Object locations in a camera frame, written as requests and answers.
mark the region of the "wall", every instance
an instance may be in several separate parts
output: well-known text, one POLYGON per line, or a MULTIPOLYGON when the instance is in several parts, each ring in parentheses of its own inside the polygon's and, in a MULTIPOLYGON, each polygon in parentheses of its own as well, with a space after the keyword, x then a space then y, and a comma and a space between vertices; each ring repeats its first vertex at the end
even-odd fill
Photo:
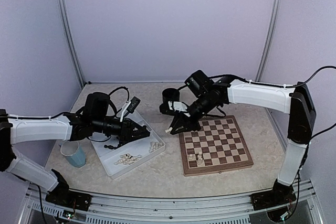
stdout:
MULTIPOLYGON (((277 27, 263 81, 304 81, 319 67, 336 65, 336 0, 281 0, 277 27)), ((335 70, 324 70, 308 84, 317 110, 314 132, 336 122, 335 70)), ((273 112, 287 136, 288 117, 273 112)), ((302 175, 311 178, 327 223, 335 223, 335 129, 312 141, 302 175)))
MULTIPOLYGON (((19 115, 70 109, 80 89, 70 61, 57 0, 0 0, 0 107, 19 115)), ((18 149, 44 164, 53 141, 18 149)), ((14 223, 27 183, 0 173, 1 223, 14 223)))
POLYGON ((87 81, 254 78, 273 0, 66 0, 87 81))

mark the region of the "wooden chessboard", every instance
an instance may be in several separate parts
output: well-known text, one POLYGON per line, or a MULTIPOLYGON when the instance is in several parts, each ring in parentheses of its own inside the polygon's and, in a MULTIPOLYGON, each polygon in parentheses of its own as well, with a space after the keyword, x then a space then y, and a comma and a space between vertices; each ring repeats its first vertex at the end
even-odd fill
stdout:
POLYGON ((233 115, 200 120, 201 130, 180 133, 185 176, 204 175, 249 168, 253 165, 242 132, 233 115), (197 163, 202 152, 203 162, 197 163))

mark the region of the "pile of chess pieces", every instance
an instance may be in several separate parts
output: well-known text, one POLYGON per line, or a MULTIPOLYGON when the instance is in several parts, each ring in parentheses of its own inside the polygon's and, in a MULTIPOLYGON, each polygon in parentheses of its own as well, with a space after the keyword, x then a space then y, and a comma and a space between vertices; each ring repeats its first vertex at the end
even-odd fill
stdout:
MULTIPOLYGON (((193 160, 193 154, 190 154, 190 155, 188 156, 188 159, 189 159, 189 160, 193 160)), ((201 165, 203 161, 204 161, 204 160, 203 160, 203 157, 202 157, 202 152, 199 152, 198 155, 197 155, 197 163, 198 163, 199 165, 201 165)))
POLYGON ((151 142, 151 147, 149 148, 149 153, 156 151, 157 149, 161 148, 163 143, 159 142, 151 142))
POLYGON ((134 162, 138 161, 139 159, 141 159, 141 155, 138 156, 132 156, 129 153, 120 155, 121 159, 119 159, 117 162, 115 162, 115 165, 118 164, 123 164, 123 165, 131 165, 134 162))

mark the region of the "light blue mug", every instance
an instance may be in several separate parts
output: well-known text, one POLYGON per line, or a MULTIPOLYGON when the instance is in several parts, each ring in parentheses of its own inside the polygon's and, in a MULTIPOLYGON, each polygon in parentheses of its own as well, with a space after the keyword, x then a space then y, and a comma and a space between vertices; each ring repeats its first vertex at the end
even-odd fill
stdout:
POLYGON ((61 146, 61 154, 74 167, 82 167, 85 165, 85 153, 80 147, 78 141, 66 141, 61 146))

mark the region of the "vertical metal post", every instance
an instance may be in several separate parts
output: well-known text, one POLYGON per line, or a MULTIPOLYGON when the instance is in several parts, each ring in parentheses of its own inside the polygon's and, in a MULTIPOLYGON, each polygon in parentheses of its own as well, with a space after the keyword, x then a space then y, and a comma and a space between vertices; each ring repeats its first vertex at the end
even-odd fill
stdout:
POLYGON ((72 35, 71 35, 71 31, 70 31, 65 0, 58 0, 58 6, 59 6, 59 9, 61 11, 63 28, 64 28, 64 31, 65 31, 68 47, 69 47, 69 50, 70 50, 71 61, 72 61, 73 67, 75 69, 75 73, 76 73, 79 85, 81 86, 81 88, 83 88, 84 85, 85 85, 85 79, 84 79, 84 76, 83 76, 83 72, 80 68, 79 60, 78 60, 76 50, 75 50, 75 45, 73 44, 74 41, 72 39, 72 35))
POLYGON ((272 7, 272 13, 271 13, 271 20, 270 20, 269 26, 268 26, 267 37, 266 37, 261 61, 260 61, 260 64, 259 64, 259 68, 258 68, 258 72, 257 72, 257 76, 256 76, 256 81, 261 81, 262 75, 264 74, 264 71, 265 71, 266 62, 267 62, 267 59, 268 59, 268 54, 269 54, 269 51, 270 51, 270 47, 271 47, 272 40, 273 40, 273 34, 274 34, 274 31, 275 31, 275 27, 276 27, 279 7, 280 7, 280 0, 274 0, 273 1, 273 7, 272 7))

